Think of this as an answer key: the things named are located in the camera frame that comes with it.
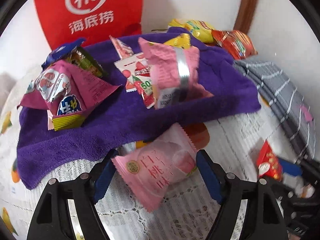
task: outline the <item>pink snack package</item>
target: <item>pink snack package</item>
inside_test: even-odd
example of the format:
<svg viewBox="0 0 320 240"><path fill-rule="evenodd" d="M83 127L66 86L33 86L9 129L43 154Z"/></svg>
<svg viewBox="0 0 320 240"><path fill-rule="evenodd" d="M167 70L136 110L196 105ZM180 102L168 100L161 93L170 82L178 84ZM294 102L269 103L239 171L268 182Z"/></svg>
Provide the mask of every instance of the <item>pink snack package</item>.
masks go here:
<svg viewBox="0 0 320 240"><path fill-rule="evenodd" d="M112 37L111 35L109 36L109 38L110 38L113 46L115 46L116 51L117 51L120 59L131 57L134 54L131 47L129 47L127 44L123 43L121 40L116 39L116 38Z"/></svg>
<svg viewBox="0 0 320 240"><path fill-rule="evenodd" d="M152 143L112 161L137 199L152 212L160 206L169 184L195 170L195 159L195 146L175 123Z"/></svg>
<svg viewBox="0 0 320 240"><path fill-rule="evenodd" d="M70 123L80 126L93 109L118 87L76 65L59 60L29 84L20 106L49 110L55 130L73 128Z"/></svg>
<svg viewBox="0 0 320 240"><path fill-rule="evenodd" d="M212 97L198 84L199 49L189 49L138 39L148 60L156 108L163 108L182 101Z"/></svg>

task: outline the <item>candy wrapper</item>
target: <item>candy wrapper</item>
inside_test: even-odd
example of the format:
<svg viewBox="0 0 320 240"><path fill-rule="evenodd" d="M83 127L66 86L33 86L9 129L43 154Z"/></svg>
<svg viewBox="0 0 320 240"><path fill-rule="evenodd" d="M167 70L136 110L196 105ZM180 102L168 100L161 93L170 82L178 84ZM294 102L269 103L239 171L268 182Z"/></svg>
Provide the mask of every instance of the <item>candy wrapper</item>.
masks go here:
<svg viewBox="0 0 320 240"><path fill-rule="evenodd" d="M166 41L164 44L177 48L189 49L191 47L190 35L188 33L182 33L178 37Z"/></svg>
<svg viewBox="0 0 320 240"><path fill-rule="evenodd" d="M149 109L155 105L152 84L150 79L150 67L143 53L135 54L115 62L116 67L127 78L126 91L137 90L142 95L145 106Z"/></svg>
<svg viewBox="0 0 320 240"><path fill-rule="evenodd" d="M178 20L173 19L169 23L169 27L183 27L192 33L194 37L203 43L213 43L214 39L211 35L211 30L214 28L207 22L196 21L196 20Z"/></svg>
<svg viewBox="0 0 320 240"><path fill-rule="evenodd" d="M281 181L282 166L279 163L278 157L273 153L268 141L265 141L259 152L257 167L259 170L259 178L266 175Z"/></svg>
<svg viewBox="0 0 320 240"><path fill-rule="evenodd" d="M138 91L142 95L145 106L149 109L154 106L154 96L152 83L150 80L150 66L145 59L143 53L133 55L132 49L120 41L110 36L110 39L115 46L116 51L120 57L120 61L115 62L116 67L127 78L125 85L127 92ZM164 44L175 46L179 48L190 48L190 35L182 33L176 38L168 40Z"/></svg>
<svg viewBox="0 0 320 240"><path fill-rule="evenodd" d="M211 97L212 94L198 84L199 49L182 49L146 41L138 42L148 60L156 108L178 102Z"/></svg>
<svg viewBox="0 0 320 240"><path fill-rule="evenodd" d="M115 46L116 51L120 57L120 59L124 59L127 57L133 56L133 51L131 47L129 47L127 44L123 43L121 40L116 39L112 37L111 35L109 36L113 46Z"/></svg>
<svg viewBox="0 0 320 240"><path fill-rule="evenodd" d="M212 30L212 36L220 47L225 48L234 59L243 59L257 55L251 39L241 31L217 31Z"/></svg>
<svg viewBox="0 0 320 240"><path fill-rule="evenodd" d="M116 169L148 212L157 209L168 185L196 168L196 148L175 123L152 143L112 159Z"/></svg>
<svg viewBox="0 0 320 240"><path fill-rule="evenodd" d="M65 43L53 50L48 56L46 61L42 64L43 70L57 62L60 59L65 59L67 62L77 65L80 68L90 71L97 77L106 75L102 66L81 47L81 44L85 41L84 38Z"/></svg>
<svg viewBox="0 0 320 240"><path fill-rule="evenodd" d="M20 106L49 110L56 131L75 128L118 87L59 60L29 84Z"/></svg>

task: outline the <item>yellow snack bag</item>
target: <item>yellow snack bag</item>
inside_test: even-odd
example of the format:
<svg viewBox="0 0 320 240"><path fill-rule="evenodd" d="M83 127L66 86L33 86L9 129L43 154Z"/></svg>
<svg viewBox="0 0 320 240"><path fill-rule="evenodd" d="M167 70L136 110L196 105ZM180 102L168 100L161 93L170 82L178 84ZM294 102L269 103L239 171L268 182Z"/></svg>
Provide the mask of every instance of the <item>yellow snack bag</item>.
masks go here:
<svg viewBox="0 0 320 240"><path fill-rule="evenodd" d="M183 27L192 33L194 37L203 43L214 43L214 39L211 35L211 30L214 28L207 22L197 20L178 20L173 19L169 23L169 27Z"/></svg>
<svg viewBox="0 0 320 240"><path fill-rule="evenodd" d="M190 35L188 33L182 33L178 37L166 41L164 44L182 49L189 49L191 47Z"/></svg>

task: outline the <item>gray striped cloth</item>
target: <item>gray striped cloth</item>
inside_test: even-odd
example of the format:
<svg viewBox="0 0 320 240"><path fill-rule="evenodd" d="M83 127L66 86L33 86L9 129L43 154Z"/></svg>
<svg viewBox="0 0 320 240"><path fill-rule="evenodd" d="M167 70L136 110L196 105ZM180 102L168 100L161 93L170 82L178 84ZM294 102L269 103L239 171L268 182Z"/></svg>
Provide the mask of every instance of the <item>gray striped cloth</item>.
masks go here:
<svg viewBox="0 0 320 240"><path fill-rule="evenodd" d="M259 55L237 60L233 66L257 85L258 92L279 118L298 157L308 154L313 158L315 120L307 120L304 113L310 111L310 106L290 78L273 62L260 60Z"/></svg>

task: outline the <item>yellow fruit print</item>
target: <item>yellow fruit print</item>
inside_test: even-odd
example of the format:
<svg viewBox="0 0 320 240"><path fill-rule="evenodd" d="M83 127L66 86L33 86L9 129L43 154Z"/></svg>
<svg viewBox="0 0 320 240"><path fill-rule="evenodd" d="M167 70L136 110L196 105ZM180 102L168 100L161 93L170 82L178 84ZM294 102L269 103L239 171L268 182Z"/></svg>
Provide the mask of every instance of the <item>yellow fruit print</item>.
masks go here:
<svg viewBox="0 0 320 240"><path fill-rule="evenodd" d="M20 176L17 169L17 158L15 159L12 165L11 178L14 183L18 183L20 181Z"/></svg>
<svg viewBox="0 0 320 240"><path fill-rule="evenodd" d="M14 229L13 225L11 224L9 214L5 208L2 208L2 220L4 224L7 226L9 229L10 233L15 233L17 236L17 231Z"/></svg>
<svg viewBox="0 0 320 240"><path fill-rule="evenodd" d="M85 240L85 239L84 239L84 236L81 235L81 234L79 234L79 233L76 233L76 239L77 239L77 240Z"/></svg>
<svg viewBox="0 0 320 240"><path fill-rule="evenodd" d="M144 141L137 141L137 142L136 142L136 149L140 149L140 148L146 146L146 145L149 144L149 143L150 143L150 142L145 143Z"/></svg>
<svg viewBox="0 0 320 240"><path fill-rule="evenodd" d="M1 134L4 134L5 131L12 126L12 123L10 121L11 118L11 112L8 112L4 118L3 124L2 124L2 129L1 129Z"/></svg>
<svg viewBox="0 0 320 240"><path fill-rule="evenodd" d="M264 98L264 97L261 97L261 100L262 100L262 102L263 102L266 106L268 106L268 107L269 107L269 103L268 103L268 101L267 101L267 100L265 100L265 98Z"/></svg>

